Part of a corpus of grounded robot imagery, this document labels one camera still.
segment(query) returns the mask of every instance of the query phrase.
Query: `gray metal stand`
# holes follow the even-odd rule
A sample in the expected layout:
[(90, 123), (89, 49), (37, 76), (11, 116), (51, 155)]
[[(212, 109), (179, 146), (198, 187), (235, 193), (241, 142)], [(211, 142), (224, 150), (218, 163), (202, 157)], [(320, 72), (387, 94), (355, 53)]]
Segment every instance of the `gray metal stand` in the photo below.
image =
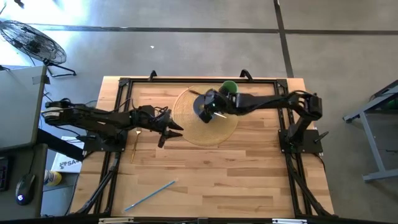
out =
[(383, 103), (396, 98), (397, 96), (398, 96), (398, 85), (393, 88), (390, 88), (388, 91), (383, 93), (381, 96), (378, 96), (375, 99), (371, 100), (369, 103), (367, 103), (361, 109), (355, 111), (354, 113), (351, 113), (348, 116), (343, 117), (343, 120), (346, 123), (351, 123), (352, 120), (355, 118), (361, 118), (361, 122), (362, 122), (363, 128), (365, 130), (366, 136), (368, 138), (374, 159), (376, 160), (377, 167), (379, 168), (379, 172), (371, 173), (368, 175), (363, 175), (363, 180), (365, 182), (369, 182), (371, 180), (386, 179), (386, 178), (390, 178), (390, 177), (398, 177), (398, 169), (386, 170), (386, 168), (384, 167), (383, 161), (380, 157), (379, 150), (377, 148), (377, 144), (374, 140), (374, 135), (369, 126), (367, 114), (366, 114), (367, 111), (375, 109), (375, 108), (381, 106)]

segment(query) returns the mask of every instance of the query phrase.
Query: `keyboard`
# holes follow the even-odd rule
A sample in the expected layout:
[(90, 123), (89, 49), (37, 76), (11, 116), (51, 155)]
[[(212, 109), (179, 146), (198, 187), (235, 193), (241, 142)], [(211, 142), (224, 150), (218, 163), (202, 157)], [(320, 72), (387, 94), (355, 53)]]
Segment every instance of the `keyboard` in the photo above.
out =
[(0, 192), (8, 190), (11, 164), (8, 157), (0, 157)]

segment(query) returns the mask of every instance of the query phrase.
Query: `fan grill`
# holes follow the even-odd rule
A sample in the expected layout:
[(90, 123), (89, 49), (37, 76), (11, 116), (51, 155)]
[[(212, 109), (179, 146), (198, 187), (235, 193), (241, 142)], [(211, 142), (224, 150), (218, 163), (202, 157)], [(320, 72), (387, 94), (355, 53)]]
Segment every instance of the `fan grill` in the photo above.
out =
[(65, 51), (37, 29), (18, 21), (0, 23), (0, 33), (15, 48), (40, 61), (59, 65), (67, 61)]

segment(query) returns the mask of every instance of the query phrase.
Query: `fan stand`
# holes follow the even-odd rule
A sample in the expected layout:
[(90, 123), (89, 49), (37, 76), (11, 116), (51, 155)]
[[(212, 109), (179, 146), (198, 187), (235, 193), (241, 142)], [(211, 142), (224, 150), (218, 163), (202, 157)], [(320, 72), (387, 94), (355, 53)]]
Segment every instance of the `fan stand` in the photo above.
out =
[[(43, 63), (44, 63), (45, 66), (47, 66), (47, 70), (49, 71), (51, 77), (65, 77), (65, 76), (70, 76), (70, 75), (71, 75), (71, 76), (76, 76), (76, 72), (75, 72), (74, 70), (69, 69), (69, 68), (65, 68), (65, 67), (60, 66), (60, 65), (56, 65), (56, 64), (50, 62), (48, 59), (44, 59), (44, 60), (43, 60)], [(48, 68), (48, 66), (55, 66), (55, 67), (58, 67), (58, 68), (62, 68), (62, 69), (64, 69), (64, 70), (70, 71), (70, 72), (72, 72), (72, 73), (61, 74), (61, 75), (54, 75), (54, 74), (51, 72), (51, 70)]]

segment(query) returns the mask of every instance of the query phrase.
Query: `desk fan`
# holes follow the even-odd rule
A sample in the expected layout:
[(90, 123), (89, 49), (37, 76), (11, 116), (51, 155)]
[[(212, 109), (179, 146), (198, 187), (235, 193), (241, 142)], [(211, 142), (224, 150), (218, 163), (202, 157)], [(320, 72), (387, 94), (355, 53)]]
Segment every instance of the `desk fan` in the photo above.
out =
[(56, 66), (72, 72), (54, 75), (48, 69), (52, 77), (76, 75), (74, 70), (60, 66), (60, 64), (67, 61), (67, 55), (62, 47), (37, 29), (18, 21), (8, 20), (0, 22), (0, 33), (15, 48), (43, 62), (44, 65)]

